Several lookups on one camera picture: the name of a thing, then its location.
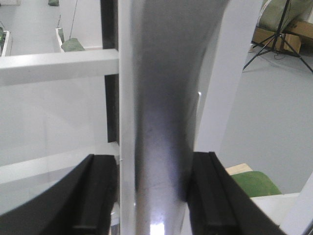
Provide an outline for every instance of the green bag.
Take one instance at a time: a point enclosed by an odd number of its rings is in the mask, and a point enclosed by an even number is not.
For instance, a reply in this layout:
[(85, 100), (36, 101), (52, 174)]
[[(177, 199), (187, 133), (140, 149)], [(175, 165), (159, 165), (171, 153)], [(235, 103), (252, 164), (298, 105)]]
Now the green bag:
[[(311, 6), (312, 0), (290, 0), (282, 30)], [(263, 0), (257, 26), (275, 32), (283, 15), (286, 0)]]
[(282, 194), (270, 178), (259, 171), (249, 171), (231, 176), (249, 197)]
[(59, 6), (59, 0), (49, 0), (48, 4), (50, 6)]
[(83, 51), (85, 50), (83, 48), (83, 46), (79, 43), (79, 41), (77, 40), (77, 38), (71, 38), (67, 41), (65, 41), (61, 48), (65, 51)]

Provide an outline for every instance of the concrete floor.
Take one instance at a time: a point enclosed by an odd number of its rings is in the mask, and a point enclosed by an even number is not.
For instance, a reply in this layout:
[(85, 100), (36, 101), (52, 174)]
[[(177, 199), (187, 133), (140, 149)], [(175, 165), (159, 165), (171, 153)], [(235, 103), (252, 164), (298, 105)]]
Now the concrete floor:
[(12, 32), (11, 55), (56, 52), (55, 28), (59, 7), (47, 0), (22, 0), (20, 6), (1, 6), (0, 20)]
[[(313, 66), (310, 49), (301, 54)], [(264, 172), (283, 193), (299, 192), (313, 171), (312, 123), (313, 74), (296, 57), (268, 53), (242, 73), (219, 157), (225, 167)]]

